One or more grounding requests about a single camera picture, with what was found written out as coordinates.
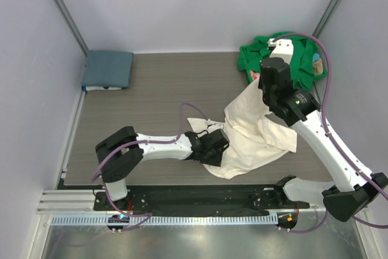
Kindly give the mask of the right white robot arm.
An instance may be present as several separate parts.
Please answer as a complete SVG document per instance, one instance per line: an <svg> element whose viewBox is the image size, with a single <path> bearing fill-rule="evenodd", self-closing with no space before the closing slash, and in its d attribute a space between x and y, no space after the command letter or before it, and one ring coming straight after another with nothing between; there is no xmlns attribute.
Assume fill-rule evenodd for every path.
<svg viewBox="0 0 388 259"><path fill-rule="evenodd" d="M280 181L281 188L273 193L279 207L294 201L324 206L338 221L349 221L371 203L387 186L383 173L366 167L343 143L322 117L320 104L303 89L294 89L289 65L279 57L260 63L259 89L263 102L278 118L300 135L321 160L332 180L318 182L289 176Z"/></svg>

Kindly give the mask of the cream white t shirt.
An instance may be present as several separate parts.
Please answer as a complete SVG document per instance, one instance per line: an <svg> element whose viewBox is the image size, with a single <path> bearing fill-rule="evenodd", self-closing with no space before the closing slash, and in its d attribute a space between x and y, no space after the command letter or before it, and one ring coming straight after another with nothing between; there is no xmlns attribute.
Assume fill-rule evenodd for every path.
<svg viewBox="0 0 388 259"><path fill-rule="evenodd" d="M267 118L271 113L263 102L259 80L251 82L224 109L225 129L230 143L222 155L221 167L205 165L212 175L230 180L295 153L297 133ZM206 129L205 119L187 119L194 132Z"/></svg>

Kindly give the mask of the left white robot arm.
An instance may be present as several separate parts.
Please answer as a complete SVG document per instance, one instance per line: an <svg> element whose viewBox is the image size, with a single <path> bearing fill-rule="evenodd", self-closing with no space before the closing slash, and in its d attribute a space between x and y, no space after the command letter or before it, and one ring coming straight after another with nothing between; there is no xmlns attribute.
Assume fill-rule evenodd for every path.
<svg viewBox="0 0 388 259"><path fill-rule="evenodd" d="M108 204L115 210L123 210L129 202L125 179L139 163L174 159L219 167L229 143L223 129L147 136L126 126L95 146L99 166L92 180L101 177L108 191Z"/></svg>

